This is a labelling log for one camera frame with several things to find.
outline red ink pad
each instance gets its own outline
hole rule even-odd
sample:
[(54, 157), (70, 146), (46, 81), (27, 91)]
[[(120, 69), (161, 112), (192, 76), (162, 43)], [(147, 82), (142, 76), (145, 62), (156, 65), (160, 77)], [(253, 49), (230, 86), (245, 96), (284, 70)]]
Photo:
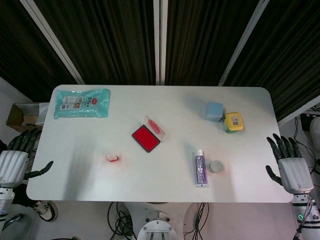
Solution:
[(142, 125), (137, 131), (135, 131), (132, 134), (132, 137), (148, 153), (150, 153), (160, 143), (160, 140), (145, 125)]

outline yellow box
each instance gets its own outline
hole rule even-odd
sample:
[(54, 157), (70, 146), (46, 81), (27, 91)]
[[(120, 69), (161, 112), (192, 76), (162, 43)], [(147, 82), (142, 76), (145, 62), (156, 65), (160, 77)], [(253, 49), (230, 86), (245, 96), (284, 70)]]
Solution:
[(225, 115), (224, 128), (227, 133), (234, 133), (244, 129), (244, 121), (239, 112), (229, 112)]

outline floor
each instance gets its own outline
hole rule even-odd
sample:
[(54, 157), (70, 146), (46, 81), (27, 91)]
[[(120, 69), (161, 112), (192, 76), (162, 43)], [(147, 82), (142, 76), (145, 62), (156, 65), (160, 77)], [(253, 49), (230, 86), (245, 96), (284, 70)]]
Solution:
[[(41, 220), (30, 208), (14, 205), (14, 213), (25, 219), (10, 225), (1, 240), (51, 240), (79, 237), (81, 240), (108, 240), (109, 202), (55, 202), (59, 216), (54, 222)], [(197, 204), (193, 203), (184, 218), (184, 232), (193, 228)], [(289, 203), (212, 203), (202, 230), (204, 240), (283, 240), (293, 237), (296, 225)]]

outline blue sponge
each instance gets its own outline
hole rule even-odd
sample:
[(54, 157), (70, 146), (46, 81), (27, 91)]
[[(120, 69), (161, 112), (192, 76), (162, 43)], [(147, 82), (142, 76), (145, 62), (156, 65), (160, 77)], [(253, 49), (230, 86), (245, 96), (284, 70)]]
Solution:
[(219, 102), (210, 101), (205, 108), (205, 119), (213, 122), (219, 122), (223, 116), (224, 105)]

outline teal wipes package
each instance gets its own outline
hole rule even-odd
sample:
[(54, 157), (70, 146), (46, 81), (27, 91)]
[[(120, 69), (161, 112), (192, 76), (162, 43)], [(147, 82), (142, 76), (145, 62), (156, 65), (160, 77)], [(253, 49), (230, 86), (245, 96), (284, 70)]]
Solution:
[(54, 118), (108, 117), (110, 90), (58, 91)]

